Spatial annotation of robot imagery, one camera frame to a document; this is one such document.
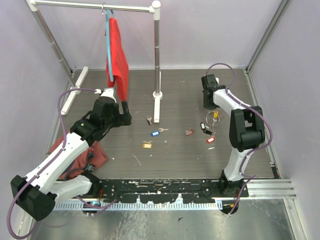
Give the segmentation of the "wire keyring with keys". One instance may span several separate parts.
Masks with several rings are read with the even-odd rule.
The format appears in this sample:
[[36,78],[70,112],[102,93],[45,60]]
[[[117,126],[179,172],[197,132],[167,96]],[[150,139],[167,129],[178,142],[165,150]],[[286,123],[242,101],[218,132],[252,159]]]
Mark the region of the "wire keyring with keys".
[[210,110],[204,117],[203,121],[200,123],[200,128],[203,133],[215,136],[215,127],[217,127],[224,116],[218,110]]

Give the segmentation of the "small key red tag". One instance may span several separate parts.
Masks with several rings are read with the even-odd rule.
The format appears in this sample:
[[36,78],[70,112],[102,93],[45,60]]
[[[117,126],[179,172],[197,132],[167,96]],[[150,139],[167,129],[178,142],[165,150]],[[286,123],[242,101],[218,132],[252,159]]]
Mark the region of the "small key red tag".
[[194,133],[194,130],[191,129],[191,128],[190,128],[189,130],[186,130],[186,131],[185,131],[185,135],[186,135],[186,136],[190,136],[190,135],[193,134],[193,133]]

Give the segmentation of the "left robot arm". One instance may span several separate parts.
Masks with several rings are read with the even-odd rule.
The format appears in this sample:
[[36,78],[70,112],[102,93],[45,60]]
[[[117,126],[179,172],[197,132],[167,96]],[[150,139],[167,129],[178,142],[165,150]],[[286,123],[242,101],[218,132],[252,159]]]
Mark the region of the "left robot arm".
[[101,190],[100,179],[88,171],[56,184],[56,180],[93,143],[100,141],[112,128],[131,125],[128,103],[117,104],[112,97],[100,96],[93,109],[76,121],[66,139],[37,168],[10,182],[13,203],[34,220],[42,221],[60,202],[86,195],[95,198]]

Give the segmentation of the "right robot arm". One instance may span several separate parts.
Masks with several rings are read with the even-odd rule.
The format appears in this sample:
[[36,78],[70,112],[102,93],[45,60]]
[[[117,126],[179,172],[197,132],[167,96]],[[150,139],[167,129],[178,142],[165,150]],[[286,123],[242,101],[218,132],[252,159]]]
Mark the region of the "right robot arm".
[[232,146],[227,166],[222,170],[218,189],[231,197],[244,184],[245,168],[254,150],[265,141],[265,125],[261,119],[262,108],[250,106],[239,100],[225,85],[220,85],[214,74],[201,78],[203,107],[222,109],[229,115],[229,142]]

